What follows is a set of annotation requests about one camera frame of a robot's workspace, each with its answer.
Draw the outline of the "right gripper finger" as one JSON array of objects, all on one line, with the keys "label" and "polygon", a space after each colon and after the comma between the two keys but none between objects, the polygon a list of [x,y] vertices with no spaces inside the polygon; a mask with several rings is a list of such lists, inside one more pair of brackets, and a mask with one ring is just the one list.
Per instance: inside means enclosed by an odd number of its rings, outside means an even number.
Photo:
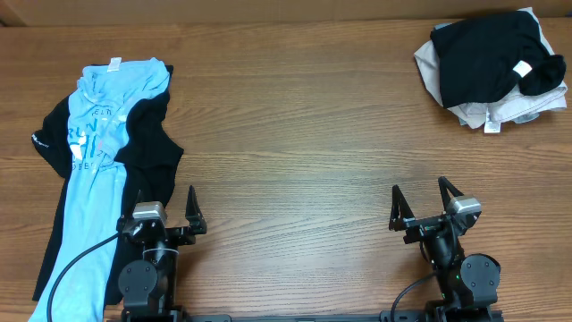
[{"label": "right gripper finger", "polygon": [[463,196],[463,193],[458,190],[445,176],[438,178],[438,184],[444,209],[446,209],[450,204],[452,197]]},{"label": "right gripper finger", "polygon": [[411,220],[415,216],[398,185],[391,188],[391,221]]}]

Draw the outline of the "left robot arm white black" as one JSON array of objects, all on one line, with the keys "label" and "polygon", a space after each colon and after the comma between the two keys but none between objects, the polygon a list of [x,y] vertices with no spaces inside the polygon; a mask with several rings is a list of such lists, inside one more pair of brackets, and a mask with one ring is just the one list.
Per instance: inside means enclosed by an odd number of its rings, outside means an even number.
[{"label": "left robot arm white black", "polygon": [[164,205],[159,201],[137,202],[121,220],[121,237],[142,248],[141,258],[131,261],[118,277],[123,296],[123,321],[169,321],[188,319],[175,303],[179,247],[196,243],[207,232],[197,195],[189,187],[184,226],[169,227]]}]

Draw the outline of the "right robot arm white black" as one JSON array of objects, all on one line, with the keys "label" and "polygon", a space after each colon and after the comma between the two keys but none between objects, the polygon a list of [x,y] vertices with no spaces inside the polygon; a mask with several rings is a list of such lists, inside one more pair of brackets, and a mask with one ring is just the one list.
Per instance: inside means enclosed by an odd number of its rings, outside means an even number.
[{"label": "right robot arm white black", "polygon": [[459,238],[472,228],[482,214],[475,197],[458,190],[442,176],[438,179],[443,211],[437,216],[415,217],[398,185],[391,189],[389,228],[403,231],[406,244],[417,243],[432,272],[404,289],[392,303],[390,320],[397,317],[400,300],[412,289],[435,279],[441,298],[428,301],[419,314],[423,321],[501,321],[502,314],[491,310],[497,302],[501,265],[486,254],[467,256]]}]

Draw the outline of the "light blue printed t-shirt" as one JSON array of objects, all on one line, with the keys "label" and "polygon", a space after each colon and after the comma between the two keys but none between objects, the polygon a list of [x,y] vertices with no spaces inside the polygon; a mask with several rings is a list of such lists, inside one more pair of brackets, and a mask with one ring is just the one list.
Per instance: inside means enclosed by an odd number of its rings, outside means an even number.
[{"label": "light blue printed t-shirt", "polygon": [[166,93],[170,78],[156,58],[87,66],[75,91],[32,134],[35,149],[64,186],[31,320],[102,320],[127,179],[116,156],[130,140],[130,111]]}]

